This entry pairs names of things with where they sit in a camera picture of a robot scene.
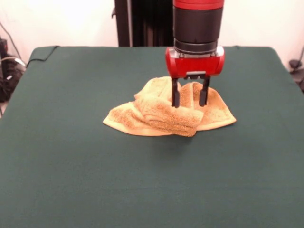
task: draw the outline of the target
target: black metal frame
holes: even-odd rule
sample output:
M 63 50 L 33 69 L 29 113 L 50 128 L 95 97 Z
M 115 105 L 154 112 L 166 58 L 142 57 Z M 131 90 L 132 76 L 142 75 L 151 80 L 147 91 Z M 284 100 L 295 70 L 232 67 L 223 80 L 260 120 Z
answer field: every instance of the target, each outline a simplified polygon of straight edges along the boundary
M 130 47 L 128 1 L 115 0 L 116 24 L 118 45 L 120 47 Z

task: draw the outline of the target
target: red robot arm segment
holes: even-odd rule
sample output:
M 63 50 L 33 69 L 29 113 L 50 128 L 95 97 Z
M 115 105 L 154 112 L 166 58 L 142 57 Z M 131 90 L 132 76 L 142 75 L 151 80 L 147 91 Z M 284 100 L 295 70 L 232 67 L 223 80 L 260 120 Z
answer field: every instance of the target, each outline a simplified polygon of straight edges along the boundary
M 174 0 L 173 5 L 188 10 L 212 10 L 222 8 L 224 0 Z
M 225 51 L 218 46 L 224 0 L 173 0 L 174 47 L 166 63 L 172 78 L 172 106 L 179 107 L 179 78 L 204 79 L 199 104 L 207 104 L 210 77 L 222 72 Z
M 224 48 L 219 46 L 215 54 L 209 57 L 185 57 L 174 48 L 166 50 L 166 62 L 172 78 L 187 78 L 189 76 L 208 75 L 216 76 L 222 72 L 225 62 Z

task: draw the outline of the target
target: towel fold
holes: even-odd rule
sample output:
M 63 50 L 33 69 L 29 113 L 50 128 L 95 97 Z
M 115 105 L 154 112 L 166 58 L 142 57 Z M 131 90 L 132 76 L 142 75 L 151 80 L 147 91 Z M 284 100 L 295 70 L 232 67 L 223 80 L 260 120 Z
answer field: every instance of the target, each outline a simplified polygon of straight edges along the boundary
M 153 78 L 134 95 L 134 101 L 112 109 L 103 123 L 133 135 L 187 137 L 233 124 L 235 117 L 214 89 L 209 88 L 207 105 L 199 105 L 202 87 L 198 82 L 184 86 L 178 83 L 181 99 L 179 108 L 175 108 L 171 105 L 171 78 Z

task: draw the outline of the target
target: black cable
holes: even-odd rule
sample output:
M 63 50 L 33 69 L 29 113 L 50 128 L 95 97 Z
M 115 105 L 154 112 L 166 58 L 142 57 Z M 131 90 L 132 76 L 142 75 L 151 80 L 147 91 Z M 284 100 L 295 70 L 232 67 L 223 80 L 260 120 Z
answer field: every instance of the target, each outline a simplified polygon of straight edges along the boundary
M 13 46 L 14 46 L 14 48 L 15 48 L 17 54 L 18 54 L 18 57 L 21 59 L 20 53 L 19 53 L 18 49 L 16 48 L 16 45 L 15 45 L 15 43 L 14 43 L 14 41 L 13 41 L 13 39 L 12 39 L 10 33 L 4 28 L 4 26 L 3 26 L 2 23 L 1 23 L 1 21 L 0 21 L 0 26 L 3 28 L 3 30 L 6 32 L 6 34 L 9 36 L 9 38 L 10 38 L 10 40 L 11 40 L 11 42 L 12 42 L 12 44 L 13 44 Z

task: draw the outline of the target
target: towel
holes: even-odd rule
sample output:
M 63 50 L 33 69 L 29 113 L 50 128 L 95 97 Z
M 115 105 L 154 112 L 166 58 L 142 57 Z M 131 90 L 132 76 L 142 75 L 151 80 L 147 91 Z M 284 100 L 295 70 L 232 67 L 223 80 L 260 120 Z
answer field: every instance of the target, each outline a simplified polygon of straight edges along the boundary
M 218 92 L 209 88 L 207 105 L 199 105 L 203 85 L 178 83 L 179 108 L 172 107 L 171 77 L 156 77 L 134 95 L 135 100 L 110 110 L 103 124 L 138 136 L 181 135 L 193 137 L 197 131 L 213 130 L 236 122 Z

